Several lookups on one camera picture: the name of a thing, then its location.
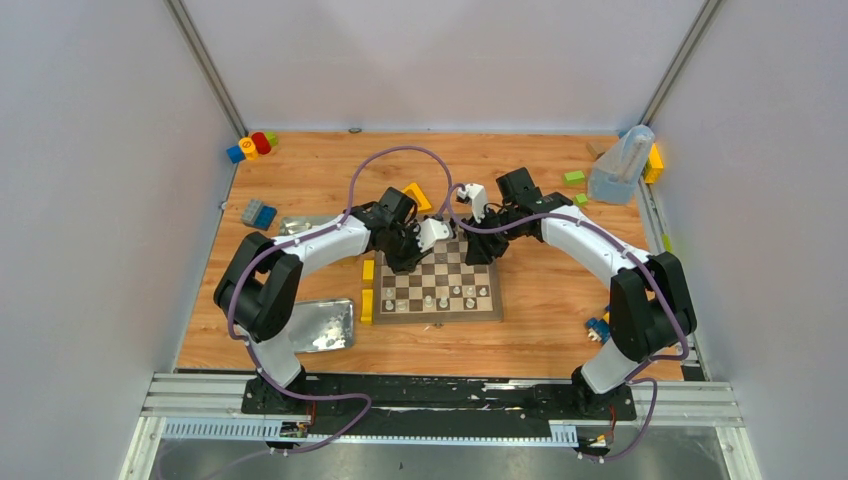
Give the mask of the small yellow rectangular block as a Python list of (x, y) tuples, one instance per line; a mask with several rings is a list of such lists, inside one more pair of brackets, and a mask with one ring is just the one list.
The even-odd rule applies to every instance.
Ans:
[(374, 278), (375, 278), (375, 261), (373, 259), (366, 259), (366, 260), (363, 261), (363, 264), (362, 264), (361, 279), (365, 284), (371, 285), (374, 281)]

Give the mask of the yellow triangle frame block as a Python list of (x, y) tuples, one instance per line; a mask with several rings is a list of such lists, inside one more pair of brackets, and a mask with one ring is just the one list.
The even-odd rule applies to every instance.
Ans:
[(408, 184), (402, 189), (402, 192), (415, 202), (419, 213), (429, 213), (432, 211), (433, 206), (430, 200), (416, 182)]

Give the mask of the wooden chess board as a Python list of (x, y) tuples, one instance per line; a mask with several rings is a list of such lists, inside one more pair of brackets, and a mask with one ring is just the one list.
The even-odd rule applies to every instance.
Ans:
[[(456, 322), (500, 322), (504, 318), (501, 286), (495, 264), (470, 266), (465, 263), (467, 241), (465, 231), (457, 228), (454, 237), (438, 242), (412, 273), (394, 274), (385, 264), (383, 253), (375, 256), (374, 325), (394, 324), (445, 324)], [(452, 298), (451, 289), (460, 286), (476, 287), (475, 310), (466, 310), (467, 298)], [(488, 297), (478, 297), (480, 287), (490, 290)], [(386, 298), (383, 290), (393, 288), (393, 298)], [(425, 312), (423, 300), (431, 295), (436, 309)], [(441, 297), (449, 298), (449, 309), (437, 308)], [(396, 311), (396, 302), (406, 299), (408, 310)], [(386, 312), (384, 302), (392, 300), (395, 310)]]

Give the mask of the yellow arch block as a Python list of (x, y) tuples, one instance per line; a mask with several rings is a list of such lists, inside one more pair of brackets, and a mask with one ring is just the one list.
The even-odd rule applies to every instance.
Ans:
[(361, 312), (360, 322), (365, 325), (372, 325), (374, 318), (374, 290), (366, 288), (361, 294)]

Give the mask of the gold tin with white pieces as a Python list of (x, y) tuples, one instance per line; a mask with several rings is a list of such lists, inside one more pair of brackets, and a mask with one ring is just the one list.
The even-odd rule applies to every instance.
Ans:
[(338, 215), (286, 216), (281, 219), (278, 235), (295, 235), (314, 228), (321, 228), (328, 223), (335, 223)]

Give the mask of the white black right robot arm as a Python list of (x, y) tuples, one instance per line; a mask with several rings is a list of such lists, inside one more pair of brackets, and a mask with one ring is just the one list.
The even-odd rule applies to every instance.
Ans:
[(571, 403), (584, 417), (596, 417), (611, 393), (651, 362), (669, 360), (668, 348), (686, 348), (697, 328), (684, 269), (670, 252), (650, 254), (590, 220), (576, 202), (559, 192), (545, 194), (526, 168), (497, 178), (501, 202), (491, 206), (486, 189), (475, 183), (455, 188), (472, 209), (458, 222), (468, 241), (470, 265), (488, 265), (511, 241), (533, 237), (586, 268), (609, 291), (609, 338), (572, 375)]

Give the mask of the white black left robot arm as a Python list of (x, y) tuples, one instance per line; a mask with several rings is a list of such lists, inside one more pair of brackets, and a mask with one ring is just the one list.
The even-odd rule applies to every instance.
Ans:
[(409, 273), (435, 244), (451, 237), (443, 220), (418, 220), (415, 202), (388, 188), (376, 202), (353, 206), (310, 230), (269, 238), (254, 232), (239, 245), (213, 301), (227, 317), (230, 336), (243, 342), (258, 373), (270, 384), (268, 400), (283, 413), (298, 411), (306, 386), (298, 376), (286, 326), (303, 278), (345, 258), (383, 253), (396, 273)]

